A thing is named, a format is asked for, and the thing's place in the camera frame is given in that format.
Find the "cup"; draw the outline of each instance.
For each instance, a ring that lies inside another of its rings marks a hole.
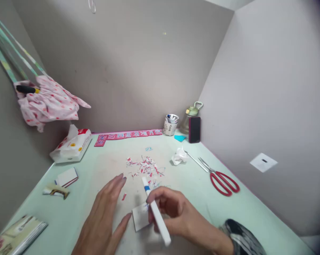
[[[170,117],[168,118],[168,114],[165,117],[164,120],[164,126],[163,126],[163,133],[168,136],[172,136],[175,133],[175,129],[178,125],[179,117],[175,114],[169,114]]]

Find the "scissor handle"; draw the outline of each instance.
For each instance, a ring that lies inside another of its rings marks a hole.
[[[224,182],[225,184],[227,184],[231,190],[233,190],[234,193],[238,193],[240,191],[240,187],[239,185],[231,178],[229,177],[228,175],[222,173],[222,172],[217,172],[215,171],[215,174],[214,173],[211,173],[210,174],[210,180],[213,184],[213,186],[217,189],[217,191],[219,191],[222,195],[224,196],[227,196],[227,197],[230,197],[232,195],[232,192],[219,180],[218,177],[220,177]],[[234,188],[223,176],[227,177],[231,182],[233,182],[233,184],[235,185],[236,188]],[[214,183],[213,179],[215,179],[223,188],[224,190],[227,192],[223,192],[222,190],[220,190],[217,185]]]

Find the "phone case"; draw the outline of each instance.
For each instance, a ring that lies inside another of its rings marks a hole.
[[[189,118],[189,121],[188,121],[188,123],[189,123],[188,142],[189,143],[192,143],[192,141],[191,141],[191,119],[193,119],[193,118],[199,118],[200,119],[200,117],[191,117],[191,118]]]

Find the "white card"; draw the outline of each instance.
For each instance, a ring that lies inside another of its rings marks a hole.
[[[69,186],[76,178],[78,178],[78,175],[76,173],[75,168],[72,167],[66,170],[65,172],[59,174],[55,183],[61,187]]]
[[[135,232],[149,225],[148,222],[148,205],[143,203],[132,210]]]

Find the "left hand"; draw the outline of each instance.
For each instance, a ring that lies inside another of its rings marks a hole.
[[[125,215],[115,232],[112,233],[117,199],[126,180],[127,178],[120,174],[108,182],[97,194],[72,255],[115,254],[131,217],[131,212]]]

